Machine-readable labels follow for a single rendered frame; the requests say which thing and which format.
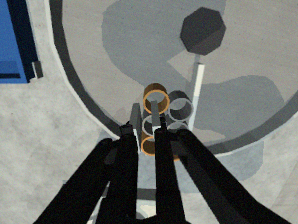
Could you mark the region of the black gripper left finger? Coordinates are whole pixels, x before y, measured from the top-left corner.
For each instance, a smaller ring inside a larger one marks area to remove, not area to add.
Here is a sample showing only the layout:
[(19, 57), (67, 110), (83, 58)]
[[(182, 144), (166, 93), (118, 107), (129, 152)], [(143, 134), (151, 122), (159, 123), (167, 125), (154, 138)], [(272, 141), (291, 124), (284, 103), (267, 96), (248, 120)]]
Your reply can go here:
[(108, 183), (95, 224), (125, 224), (126, 217), (136, 219), (142, 137), (139, 103), (133, 103), (130, 120), (119, 132), (118, 140), (98, 142), (33, 224), (87, 224)]

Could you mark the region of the grey metal ring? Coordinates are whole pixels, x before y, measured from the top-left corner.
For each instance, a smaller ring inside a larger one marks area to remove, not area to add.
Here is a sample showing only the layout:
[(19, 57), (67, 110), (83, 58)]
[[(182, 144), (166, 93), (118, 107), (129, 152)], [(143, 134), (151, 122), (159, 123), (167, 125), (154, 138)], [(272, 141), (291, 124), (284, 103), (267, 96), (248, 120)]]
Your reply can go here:
[[(165, 118), (165, 113), (159, 114), (159, 117), (161, 116)], [(146, 133), (147, 135), (153, 136), (152, 123), (149, 123), (148, 121), (146, 121), (150, 117), (152, 117), (151, 113), (147, 112), (144, 109), (143, 115), (142, 115), (142, 129), (144, 133)], [(165, 121), (166, 121), (166, 118), (165, 118)]]
[[(188, 120), (192, 116), (194, 107), (193, 107), (192, 102), (190, 101), (190, 99), (184, 92), (182, 92), (180, 90), (175, 90), (175, 91), (170, 92), (168, 94), (168, 97), (170, 99), (170, 104), (167, 109), (167, 112), (168, 112), (169, 117), (172, 120), (174, 120), (176, 122), (183, 122), (183, 121)], [(171, 109), (172, 104), (178, 100), (185, 100), (186, 101), (185, 106), (179, 110)]]
[[(167, 129), (169, 132), (176, 133), (179, 129), (189, 129), (186, 121), (176, 122), (176, 121), (172, 120), (168, 114), (165, 116), (165, 118), (166, 118), (166, 122), (167, 122)], [(174, 124), (182, 124), (182, 125), (177, 129), (169, 129), (169, 127)]]

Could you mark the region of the bronze bushing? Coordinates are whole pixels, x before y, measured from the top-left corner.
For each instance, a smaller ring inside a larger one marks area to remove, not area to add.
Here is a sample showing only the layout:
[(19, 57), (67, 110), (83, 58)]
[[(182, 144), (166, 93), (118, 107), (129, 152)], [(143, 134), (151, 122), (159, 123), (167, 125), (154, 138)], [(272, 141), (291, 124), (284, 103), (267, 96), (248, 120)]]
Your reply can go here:
[(174, 161), (178, 161), (179, 160), (178, 155), (173, 155), (173, 159)]
[(141, 149), (142, 151), (149, 156), (155, 156), (155, 144), (154, 141), (148, 141), (147, 139), (154, 138), (153, 136), (149, 136), (142, 130), (141, 137)]
[(165, 87), (159, 83), (152, 83), (145, 88), (143, 95), (143, 106), (147, 112), (151, 113), (151, 102), (147, 100), (147, 96), (153, 92), (160, 92), (165, 95), (164, 99), (161, 102), (157, 103), (159, 114), (162, 114), (168, 109), (170, 99)]

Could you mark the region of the blue crate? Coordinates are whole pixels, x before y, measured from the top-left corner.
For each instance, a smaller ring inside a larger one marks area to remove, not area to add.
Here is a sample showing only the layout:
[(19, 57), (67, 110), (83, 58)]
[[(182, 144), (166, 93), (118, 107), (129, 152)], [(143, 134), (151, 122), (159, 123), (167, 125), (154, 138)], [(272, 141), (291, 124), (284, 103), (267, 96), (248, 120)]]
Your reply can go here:
[(42, 77), (26, 0), (1, 0), (0, 84), (28, 84)]

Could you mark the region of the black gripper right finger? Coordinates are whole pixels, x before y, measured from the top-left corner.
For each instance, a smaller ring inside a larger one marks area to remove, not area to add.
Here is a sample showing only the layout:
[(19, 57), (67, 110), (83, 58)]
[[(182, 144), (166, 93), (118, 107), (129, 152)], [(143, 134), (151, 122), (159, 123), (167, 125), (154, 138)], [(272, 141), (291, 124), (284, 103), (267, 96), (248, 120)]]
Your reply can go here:
[(157, 100), (151, 101), (151, 115), (156, 224), (186, 224), (173, 155), (178, 155), (219, 224), (292, 224), (259, 203), (189, 129), (169, 132)]

